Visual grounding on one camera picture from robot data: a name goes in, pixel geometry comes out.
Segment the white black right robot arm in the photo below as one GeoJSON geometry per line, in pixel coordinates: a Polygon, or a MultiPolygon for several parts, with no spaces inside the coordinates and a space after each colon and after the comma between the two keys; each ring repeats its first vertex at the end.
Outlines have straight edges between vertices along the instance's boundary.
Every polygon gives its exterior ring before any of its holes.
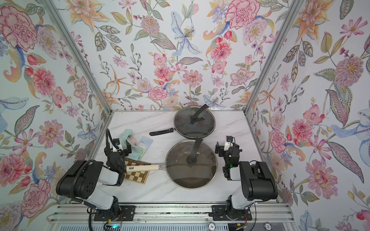
{"type": "Polygon", "coordinates": [[[228,181],[239,182],[241,188],[230,195],[224,205],[212,206],[210,216],[214,221],[251,220],[250,207],[255,201],[277,199],[278,190],[266,162],[240,161],[242,149],[234,142],[215,146],[215,153],[223,158],[223,175],[228,181]]]}

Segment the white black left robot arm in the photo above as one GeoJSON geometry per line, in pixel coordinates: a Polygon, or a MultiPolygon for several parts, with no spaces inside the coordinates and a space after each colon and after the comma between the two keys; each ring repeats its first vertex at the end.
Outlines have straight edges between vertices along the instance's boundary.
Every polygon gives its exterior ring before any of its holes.
{"type": "Polygon", "coordinates": [[[76,161],[57,183],[56,193],[86,205],[96,215],[115,220],[124,214],[118,198],[97,188],[97,184],[121,186],[126,174],[125,153],[109,148],[106,156],[106,164],[96,160],[76,161]]]}

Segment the mint green terry cloth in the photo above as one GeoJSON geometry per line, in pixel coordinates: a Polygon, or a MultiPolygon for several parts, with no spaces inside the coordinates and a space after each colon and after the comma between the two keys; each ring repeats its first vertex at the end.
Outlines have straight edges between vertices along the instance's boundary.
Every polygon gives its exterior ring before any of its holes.
{"type": "Polygon", "coordinates": [[[123,133],[119,135],[119,141],[123,149],[130,149],[131,152],[128,154],[128,158],[132,160],[141,160],[143,151],[136,145],[132,145],[128,140],[128,137],[132,137],[133,131],[130,129],[125,129],[123,133]]]}

